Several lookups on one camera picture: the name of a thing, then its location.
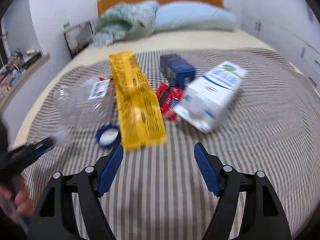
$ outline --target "silver screw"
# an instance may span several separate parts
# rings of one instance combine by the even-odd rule
[[[257,172],[257,176],[260,177],[260,178],[263,178],[264,175],[265,175],[265,174],[264,174],[263,171],[258,171],[258,172]]]
[[[230,172],[230,171],[232,171],[232,167],[229,165],[226,165],[226,166],[223,166],[223,170],[226,172]]]
[[[61,176],[61,173],[60,173],[60,172],[56,172],[56,173],[53,174],[52,177],[53,177],[54,179],[57,179],[57,178],[59,178],[60,176]]]
[[[94,167],[92,167],[92,166],[88,166],[88,167],[85,168],[85,172],[86,173],[91,173],[93,171],[94,171]]]

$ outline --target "cabinet handle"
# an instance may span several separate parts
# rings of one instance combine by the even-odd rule
[[[317,84],[312,80],[312,78],[309,77],[309,79],[310,79],[310,81],[313,83],[313,85],[316,87]]]
[[[319,62],[318,62],[318,61],[316,61],[316,60],[315,60],[315,63],[318,65],[318,67],[320,67],[320,64],[319,64]]]

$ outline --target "yellow snack bag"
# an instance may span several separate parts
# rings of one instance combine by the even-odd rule
[[[125,150],[167,142],[156,94],[132,51],[109,56]]]

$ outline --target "white cabinet door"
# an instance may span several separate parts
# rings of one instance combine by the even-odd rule
[[[260,22],[260,0],[243,0],[242,30],[258,36]]]
[[[308,73],[306,76],[318,92],[320,92],[320,54],[312,48],[308,48],[305,53]]]
[[[320,52],[320,24],[305,0],[261,0],[260,16],[262,20],[300,37]]]
[[[259,38],[306,74],[304,54],[307,44],[284,28],[261,20]]]

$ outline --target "green blanket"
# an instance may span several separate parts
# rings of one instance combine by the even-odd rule
[[[138,4],[119,3],[106,10],[95,26],[93,47],[102,47],[119,40],[149,36],[155,29],[159,4],[148,0]]]

